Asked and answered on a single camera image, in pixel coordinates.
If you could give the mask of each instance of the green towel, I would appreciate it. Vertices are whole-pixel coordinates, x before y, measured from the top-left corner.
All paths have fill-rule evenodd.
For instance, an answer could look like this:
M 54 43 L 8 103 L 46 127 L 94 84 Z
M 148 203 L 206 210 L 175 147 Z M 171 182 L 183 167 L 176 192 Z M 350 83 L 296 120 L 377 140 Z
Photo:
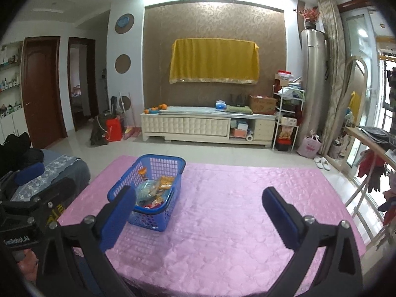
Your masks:
M 227 109 L 225 111 L 229 112 L 229 113 L 239 113 L 239 114 L 253 115 L 253 111 L 250 109 L 249 106 L 237 107 L 237 106 L 227 105 Z

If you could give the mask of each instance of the yellow cloth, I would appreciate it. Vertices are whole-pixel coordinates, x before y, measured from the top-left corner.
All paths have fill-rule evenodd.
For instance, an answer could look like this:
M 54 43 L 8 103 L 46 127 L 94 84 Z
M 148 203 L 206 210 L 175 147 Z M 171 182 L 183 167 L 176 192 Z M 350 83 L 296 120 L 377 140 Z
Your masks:
M 352 94 L 350 95 L 349 108 L 351 109 L 352 114 L 355 117 L 354 123 L 356 123 L 356 120 L 358 119 L 360 101 L 361 101 L 361 97 L 355 91 L 353 91 Z
M 177 39 L 172 45 L 169 82 L 255 84 L 260 71 L 258 50 L 252 41 Z

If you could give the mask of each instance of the black vase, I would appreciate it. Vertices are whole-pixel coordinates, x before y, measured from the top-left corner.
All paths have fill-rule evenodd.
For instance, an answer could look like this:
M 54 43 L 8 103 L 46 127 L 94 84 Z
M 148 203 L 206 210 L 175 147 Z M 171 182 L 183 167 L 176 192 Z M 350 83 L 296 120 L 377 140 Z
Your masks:
M 316 30 L 316 24 L 313 23 L 312 21 L 305 20 L 305 28 L 306 29 Z

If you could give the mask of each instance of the red lid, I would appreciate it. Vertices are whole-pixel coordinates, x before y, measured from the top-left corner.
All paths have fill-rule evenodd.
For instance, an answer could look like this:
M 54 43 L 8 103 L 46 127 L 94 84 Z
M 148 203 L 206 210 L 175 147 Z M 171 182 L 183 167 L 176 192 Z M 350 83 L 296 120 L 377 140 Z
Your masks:
M 277 143 L 282 144 L 282 145 L 291 145 L 292 144 L 292 140 L 291 139 L 277 139 L 276 140 Z

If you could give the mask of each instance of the white tv stand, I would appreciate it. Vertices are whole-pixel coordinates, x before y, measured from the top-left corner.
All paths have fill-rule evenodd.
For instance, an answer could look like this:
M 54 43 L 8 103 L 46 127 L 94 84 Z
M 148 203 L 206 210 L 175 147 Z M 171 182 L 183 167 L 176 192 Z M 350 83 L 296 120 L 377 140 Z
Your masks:
M 231 118 L 247 120 L 253 140 L 230 138 Z M 211 107 L 170 106 L 159 114 L 141 114 L 143 141 L 161 136 L 169 141 L 271 145 L 275 116 L 218 112 Z

